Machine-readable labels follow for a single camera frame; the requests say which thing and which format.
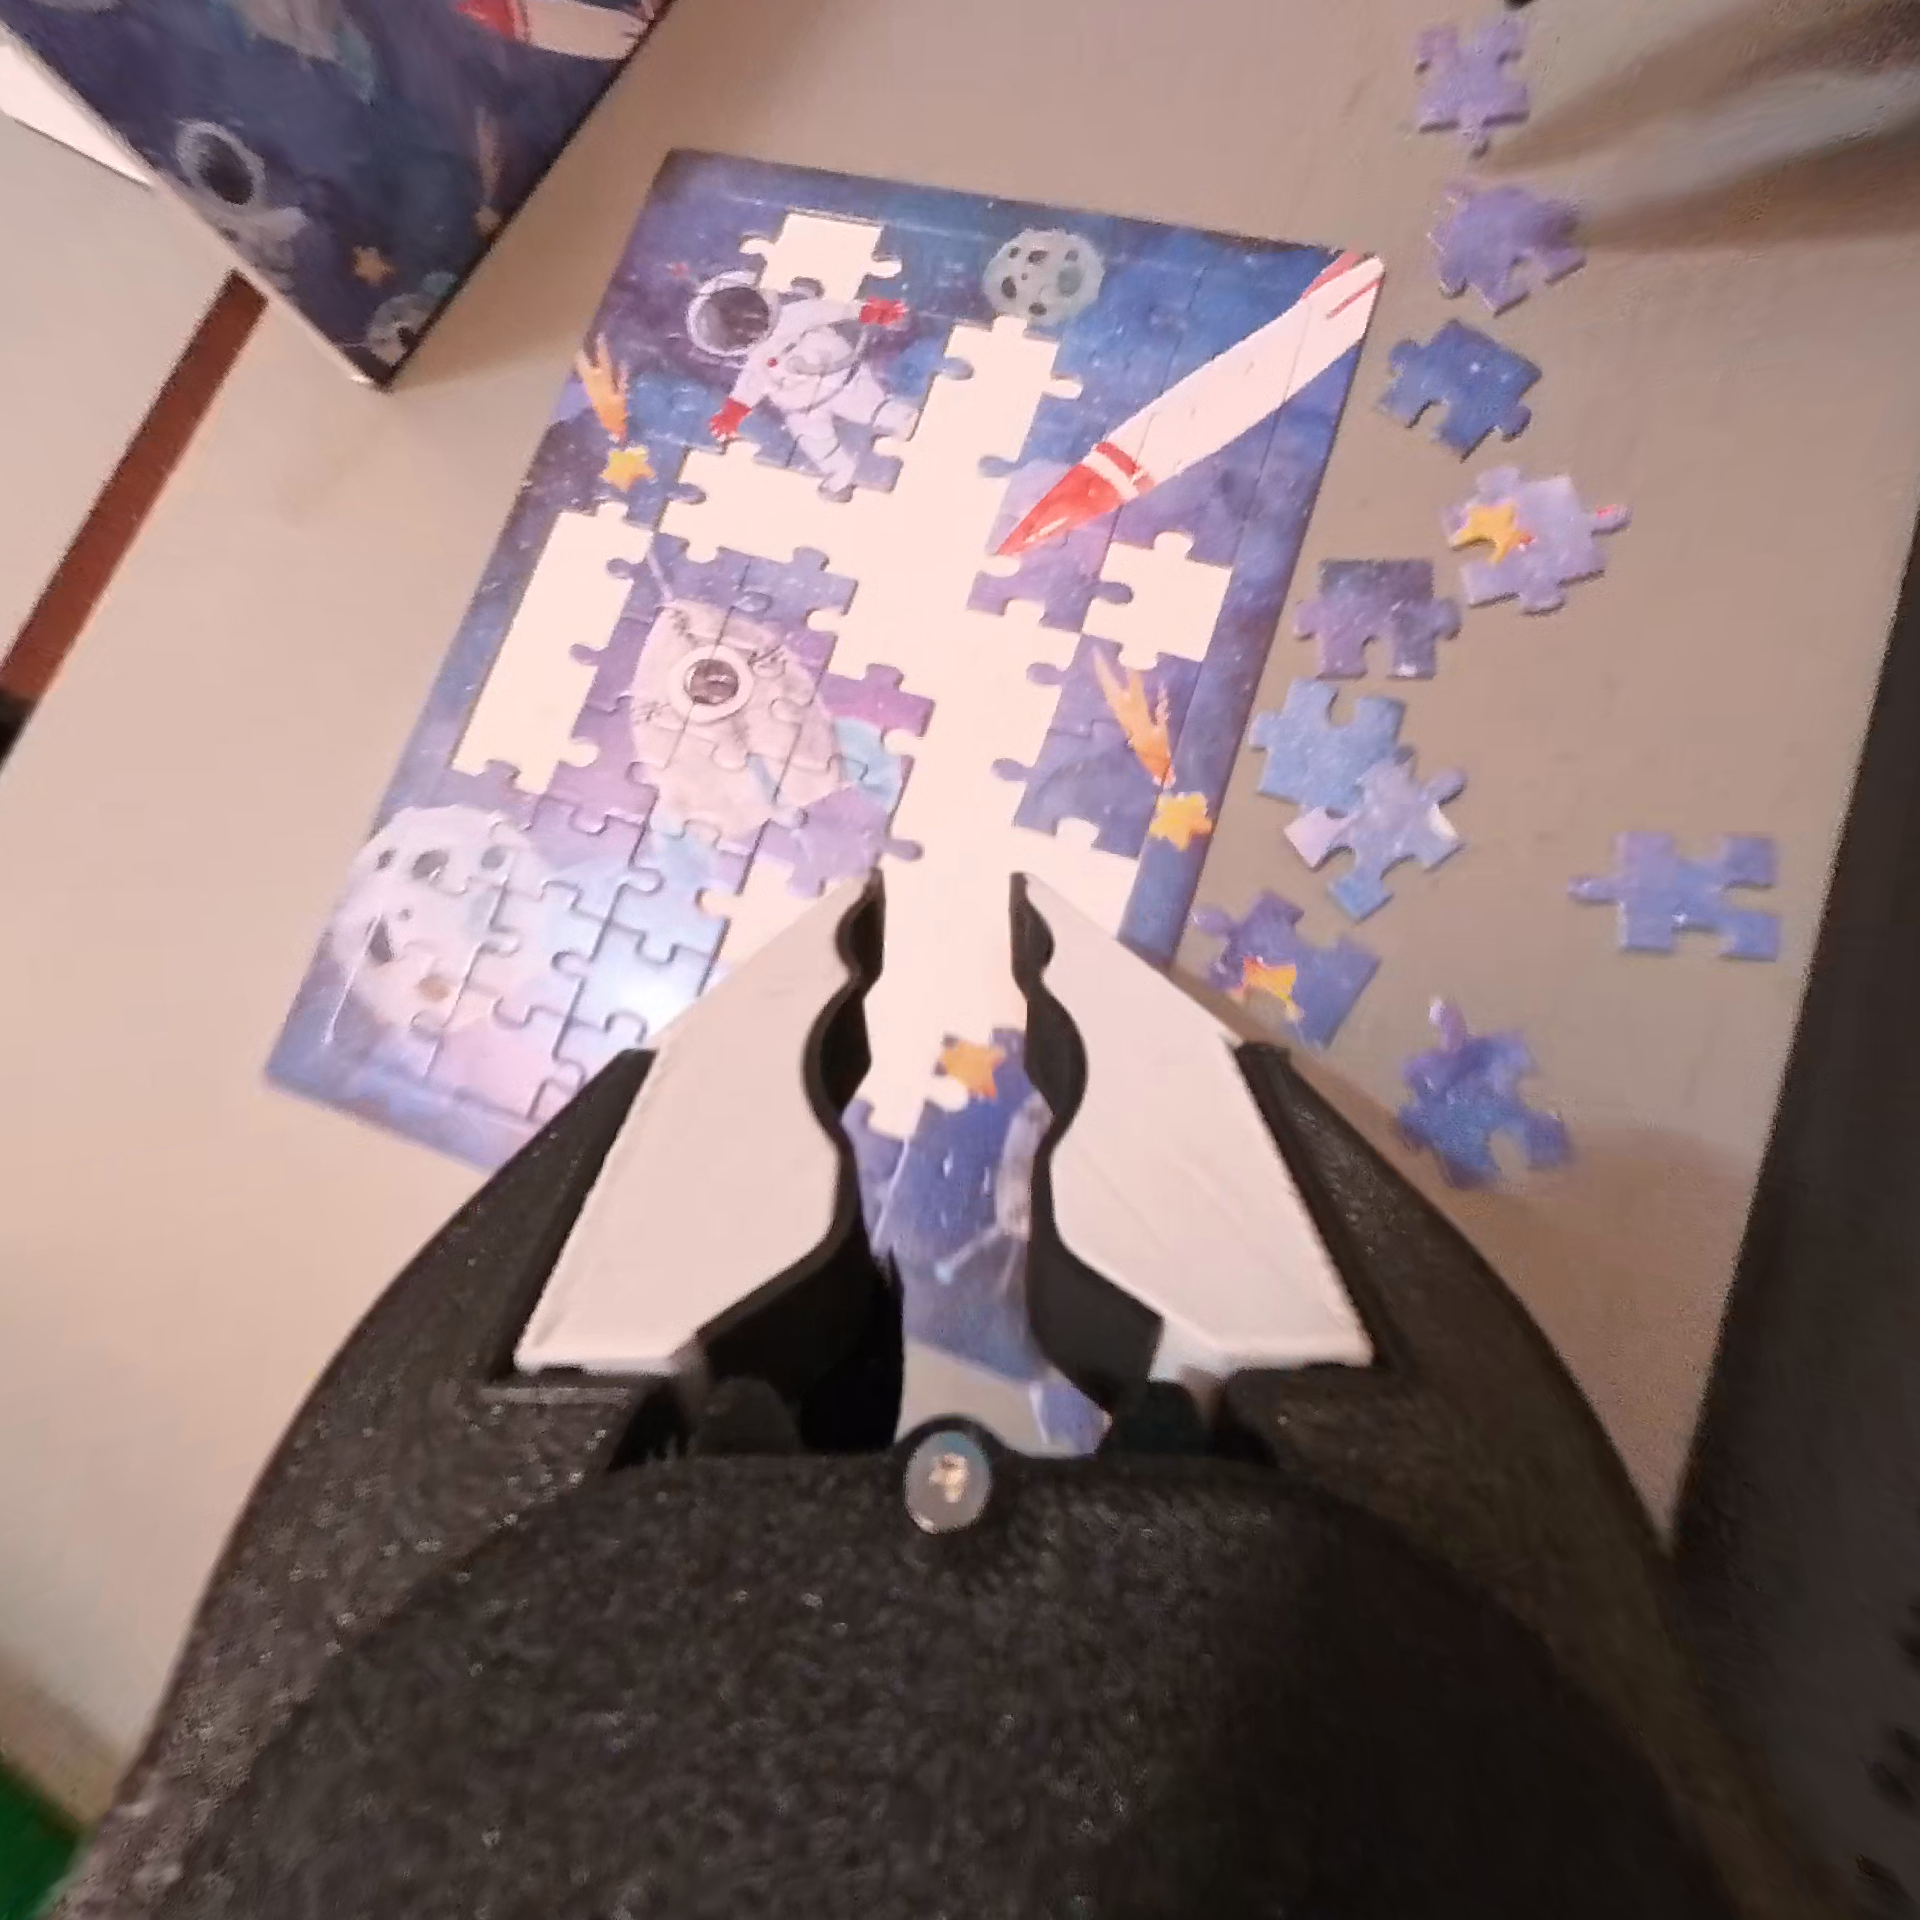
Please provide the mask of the space puzzle board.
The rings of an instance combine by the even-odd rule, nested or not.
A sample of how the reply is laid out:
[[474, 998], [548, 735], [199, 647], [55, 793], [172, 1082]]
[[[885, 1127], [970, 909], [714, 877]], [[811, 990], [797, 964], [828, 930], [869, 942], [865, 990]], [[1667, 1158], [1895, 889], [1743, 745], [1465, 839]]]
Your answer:
[[914, 1359], [1046, 1452], [1011, 873], [1177, 953], [1386, 270], [669, 153], [268, 1073], [495, 1167], [843, 880]]

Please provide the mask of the grey desk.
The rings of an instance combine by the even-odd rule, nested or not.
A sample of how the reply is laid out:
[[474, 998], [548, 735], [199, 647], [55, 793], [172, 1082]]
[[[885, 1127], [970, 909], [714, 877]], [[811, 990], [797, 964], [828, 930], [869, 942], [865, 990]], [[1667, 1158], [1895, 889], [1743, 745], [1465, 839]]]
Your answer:
[[[393, 392], [271, 308], [4, 770], [4, 1750], [79, 1821], [134, 1756], [235, 1508], [474, 1173], [265, 1061], [665, 151], [898, 175], [1388, 258], [1425, 329], [1455, 148], [1409, 38], [1467, 4], [681, 4]], [[1534, 119], [1674, 46], [1913, 41], [1915, 4], [1538, 4]], [[1604, 204], [1623, 148], [1494, 164]], [[1610, 250], [1511, 314], [1514, 454], [1633, 514], [1561, 615], [1409, 685], [1469, 776], [1315, 1077], [1382, 1144], [1429, 996], [1535, 1047], [1574, 1162], [1447, 1206], [1674, 1516], [1915, 514], [1915, 233]], [[1620, 831], [1778, 845], [1774, 961], [1620, 953]]]

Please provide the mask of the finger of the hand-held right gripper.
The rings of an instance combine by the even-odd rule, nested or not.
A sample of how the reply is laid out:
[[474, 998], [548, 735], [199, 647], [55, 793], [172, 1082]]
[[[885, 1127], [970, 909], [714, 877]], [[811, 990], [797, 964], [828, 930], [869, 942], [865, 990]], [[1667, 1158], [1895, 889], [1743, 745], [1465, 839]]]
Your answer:
[[1859, 140], [1758, 175], [1647, 199], [1579, 204], [1582, 242], [1610, 250], [1782, 248], [1915, 233], [1917, 132]]
[[1765, 169], [1878, 143], [1915, 122], [1913, 41], [1780, 44], [1709, 62], [1674, 46], [1585, 87], [1523, 135], [1525, 164], [1623, 148], [1658, 166]]

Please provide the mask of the green plastic bin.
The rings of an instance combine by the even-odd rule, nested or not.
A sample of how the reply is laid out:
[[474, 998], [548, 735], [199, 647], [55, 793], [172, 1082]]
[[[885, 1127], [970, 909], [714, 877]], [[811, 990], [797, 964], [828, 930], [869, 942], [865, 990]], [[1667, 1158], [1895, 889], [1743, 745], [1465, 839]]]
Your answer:
[[3, 1918], [51, 1914], [89, 1836], [3, 1766]]

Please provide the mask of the puzzle pieces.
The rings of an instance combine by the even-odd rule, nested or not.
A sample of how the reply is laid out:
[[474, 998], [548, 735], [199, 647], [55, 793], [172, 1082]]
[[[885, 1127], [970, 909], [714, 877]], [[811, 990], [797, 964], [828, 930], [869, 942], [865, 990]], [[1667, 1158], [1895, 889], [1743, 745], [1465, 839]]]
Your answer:
[[[1460, 132], [1467, 154], [1529, 117], [1523, 72], [1527, 24], [1517, 7], [1463, 29], [1425, 29], [1413, 46], [1419, 80], [1413, 126]], [[1430, 229], [1443, 297], [1467, 288], [1490, 314], [1535, 285], [1574, 272], [1585, 246], [1570, 205], [1517, 183], [1449, 188]], [[1433, 441], [1467, 458], [1486, 441], [1514, 441], [1532, 418], [1527, 392], [1543, 370], [1483, 326], [1451, 318], [1421, 340], [1397, 340], [1386, 356], [1381, 412], [1403, 426], [1438, 409]], [[1565, 472], [1525, 476], [1514, 464], [1482, 470], [1443, 516], [1447, 549], [1463, 554], [1459, 593], [1439, 592], [1429, 560], [1321, 560], [1293, 630], [1311, 645], [1311, 672], [1293, 678], [1277, 708], [1255, 714], [1247, 745], [1265, 758], [1258, 793], [1291, 809], [1284, 840], [1302, 876], [1323, 873], [1326, 902], [1346, 924], [1381, 914], [1402, 865], [1433, 873], [1465, 848], [1449, 804], [1465, 775], [1421, 773], [1405, 733], [1405, 705], [1379, 692], [1337, 712], [1337, 682], [1377, 664], [1393, 681], [1429, 681], [1439, 649], [1460, 633], [1463, 608], [1511, 605], [1543, 616], [1567, 590], [1598, 581], [1604, 536], [1629, 511], [1588, 505]], [[1707, 938], [1731, 961], [1774, 961], [1780, 919], [1753, 895], [1780, 876], [1778, 845], [1763, 831], [1729, 831], [1689, 850], [1674, 831], [1620, 831], [1606, 871], [1567, 880], [1567, 901], [1604, 908], [1620, 953], [1674, 953]], [[1295, 902], [1261, 892], [1243, 911], [1196, 908], [1191, 925], [1213, 943], [1207, 983], [1284, 1037], [1330, 1047], [1379, 960], [1353, 936], [1311, 943]], [[1427, 1151], [1449, 1184], [1486, 1189], [1501, 1180], [1501, 1148], [1527, 1170], [1572, 1158], [1567, 1124], [1532, 1096], [1538, 1069], [1523, 1032], [1476, 1031], [1460, 1007], [1433, 998], [1430, 1039], [1402, 1069], [1399, 1138]]]

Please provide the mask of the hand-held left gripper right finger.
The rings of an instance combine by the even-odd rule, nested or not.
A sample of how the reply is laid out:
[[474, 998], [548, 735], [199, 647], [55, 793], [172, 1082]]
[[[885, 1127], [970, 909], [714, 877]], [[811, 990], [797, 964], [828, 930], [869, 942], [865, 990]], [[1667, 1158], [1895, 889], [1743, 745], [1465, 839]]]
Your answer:
[[1029, 1166], [1023, 1304], [1109, 1425], [1146, 1397], [1211, 1423], [1245, 1375], [1377, 1361], [1337, 1224], [1261, 1058], [1035, 876], [1011, 882]]

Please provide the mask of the illustrated puzzle box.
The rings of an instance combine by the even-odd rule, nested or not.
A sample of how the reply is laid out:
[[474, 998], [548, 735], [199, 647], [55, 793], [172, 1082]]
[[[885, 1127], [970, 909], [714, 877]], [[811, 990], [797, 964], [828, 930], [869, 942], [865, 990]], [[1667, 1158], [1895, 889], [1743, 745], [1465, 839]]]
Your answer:
[[4, 1], [4, 33], [389, 385], [667, 1]]

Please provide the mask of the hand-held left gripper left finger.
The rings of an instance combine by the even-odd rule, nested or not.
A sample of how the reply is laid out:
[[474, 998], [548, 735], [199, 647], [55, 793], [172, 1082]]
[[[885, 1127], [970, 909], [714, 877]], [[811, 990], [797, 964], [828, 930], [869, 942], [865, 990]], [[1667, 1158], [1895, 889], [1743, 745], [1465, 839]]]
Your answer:
[[822, 1452], [895, 1439], [903, 1287], [846, 1109], [873, 1064], [883, 877], [841, 880], [665, 1029], [517, 1334], [519, 1375], [766, 1386]]

